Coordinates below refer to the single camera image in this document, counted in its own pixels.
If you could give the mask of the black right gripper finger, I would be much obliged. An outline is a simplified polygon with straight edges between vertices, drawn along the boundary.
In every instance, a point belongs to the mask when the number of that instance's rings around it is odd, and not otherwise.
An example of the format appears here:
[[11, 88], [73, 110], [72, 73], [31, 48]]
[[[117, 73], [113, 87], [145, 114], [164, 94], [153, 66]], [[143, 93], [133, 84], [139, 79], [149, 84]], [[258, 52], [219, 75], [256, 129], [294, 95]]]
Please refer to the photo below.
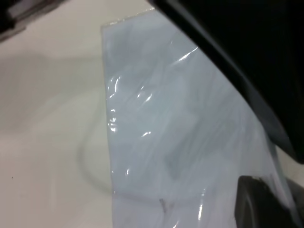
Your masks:
[[234, 211], [238, 228], [298, 228], [292, 211], [279, 202], [261, 179], [240, 176]]
[[154, 0], [240, 92], [271, 141], [304, 162], [304, 3]]

